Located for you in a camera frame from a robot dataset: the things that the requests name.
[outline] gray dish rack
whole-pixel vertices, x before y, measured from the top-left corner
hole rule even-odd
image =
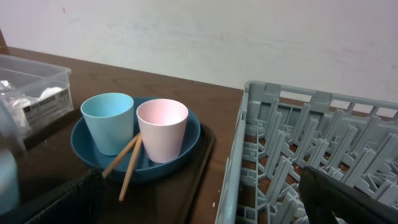
[[[311,99],[282,103],[282,91]],[[333,100],[348,106],[331,110]],[[358,104],[372,109],[356,116]],[[381,108],[396,112],[398,104],[247,82],[215,223],[308,223],[299,195],[304,166],[398,209],[398,113],[387,121],[378,116]]]

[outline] blue plate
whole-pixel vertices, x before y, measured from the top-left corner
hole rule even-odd
[[[137,107],[148,100],[156,98],[134,98],[134,111]],[[139,132],[137,115],[134,113],[134,135]],[[192,150],[200,136],[200,122],[196,115],[189,111],[187,127],[185,128],[184,140],[180,155],[165,164],[158,164],[149,160],[144,145],[141,146],[139,157],[134,167],[131,182],[143,183],[165,176],[184,164],[192,155]],[[70,142],[76,155],[92,167],[105,169],[113,161],[115,156],[106,156],[100,153],[91,137],[84,118],[80,119],[73,128]],[[119,163],[119,165],[108,176],[109,179],[122,182],[129,165],[131,152]]]

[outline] wall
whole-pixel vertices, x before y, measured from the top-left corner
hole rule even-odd
[[[23,49],[398,103],[397,11],[395,0],[2,0],[0,27]]]

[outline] white label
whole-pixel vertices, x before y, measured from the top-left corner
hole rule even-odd
[[[24,113],[31,127],[40,123],[43,119],[70,106],[69,89],[62,90],[38,103],[25,107]]]

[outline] brown wooden table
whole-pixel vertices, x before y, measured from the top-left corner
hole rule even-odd
[[[196,200],[192,205],[192,223],[214,223],[220,198],[226,158],[231,151],[234,128],[242,90],[211,85],[201,82],[173,78],[153,73],[140,72],[126,68],[75,60],[49,54],[42,54],[13,47],[1,47],[0,54],[27,58],[71,68],[70,90],[73,105],[79,108],[89,97],[106,92],[121,92],[131,96],[158,96],[170,98],[185,104],[207,124],[216,136],[216,145],[203,174]],[[73,125],[66,127],[69,132],[55,133],[57,138],[69,138]],[[72,158],[76,164],[63,164],[53,150],[58,166],[82,166],[79,159]],[[33,172],[36,167],[25,167],[21,172]],[[79,175],[84,169],[74,167],[68,177]]]

